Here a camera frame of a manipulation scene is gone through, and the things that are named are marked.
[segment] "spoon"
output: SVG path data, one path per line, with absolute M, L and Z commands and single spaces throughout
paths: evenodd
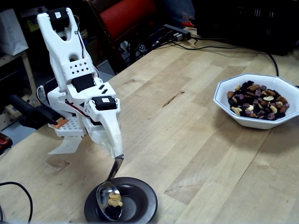
M 115 157 L 114 164 L 111 168 L 111 171 L 109 173 L 107 180 L 105 182 L 103 182 L 97 189 L 98 205 L 99 205 L 101 211 L 103 212 L 103 214 L 105 215 L 105 217 L 111 221 L 118 220 L 122 213 L 122 208 L 119 211 L 119 215 L 118 215 L 118 213 L 112 214 L 111 212 L 109 212 L 109 209 L 108 209 L 109 194 L 110 193 L 114 193 L 116 195 L 120 194 L 118 189 L 111 183 L 111 180 L 115 177 L 117 171 L 121 167 L 122 162 L 123 162 L 123 154 Z

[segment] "dark plate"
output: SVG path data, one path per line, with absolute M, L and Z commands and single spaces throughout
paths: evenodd
M 120 191 L 123 202 L 122 215 L 117 222 L 148 223 L 155 216 L 158 207 L 154 190 L 145 182 L 131 178 L 119 177 L 112 184 Z M 109 223 L 101 212 L 96 199 L 98 186 L 89 194 L 84 206 L 84 214 L 89 223 Z

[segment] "floor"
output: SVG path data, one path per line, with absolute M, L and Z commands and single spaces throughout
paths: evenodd
M 103 82 L 107 82 L 115 76 L 115 73 L 113 72 L 107 60 L 98 66 L 98 70 L 100 71 L 100 78 L 103 80 Z M 36 86 L 40 86 L 43 83 L 48 81 L 45 80 L 44 76 L 37 76 L 37 77 L 41 77 L 41 78 L 36 80 Z M 7 128 L 5 128 L 4 130 L 2 130 L 1 132 L 7 135 L 8 137 L 10 137 L 13 141 L 13 145 L 15 145 L 18 142 L 22 141 L 24 138 L 28 137 L 34 131 L 35 129 L 24 127 L 19 123 L 19 121 L 16 121 L 10 126 L 8 126 Z

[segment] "octagonal bowl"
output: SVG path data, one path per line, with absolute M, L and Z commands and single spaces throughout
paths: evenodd
M 241 117 L 232 112 L 229 107 L 227 92 L 234 91 L 238 84 L 242 85 L 247 81 L 253 81 L 255 84 L 259 85 L 265 85 L 268 89 L 275 90 L 283 96 L 290 104 L 289 109 L 285 113 L 285 117 L 277 120 L 262 120 Z M 223 80 L 217 85 L 214 102 L 240 125 L 259 129 L 273 128 L 299 115 L 299 89 L 276 76 L 241 74 L 236 77 Z

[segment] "chair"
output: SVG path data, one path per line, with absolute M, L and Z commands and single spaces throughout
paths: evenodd
M 130 40 L 131 61 L 135 60 L 135 33 L 155 18 L 155 0 L 84 0 L 88 33 L 93 33 L 116 74 L 127 67 L 118 46 Z

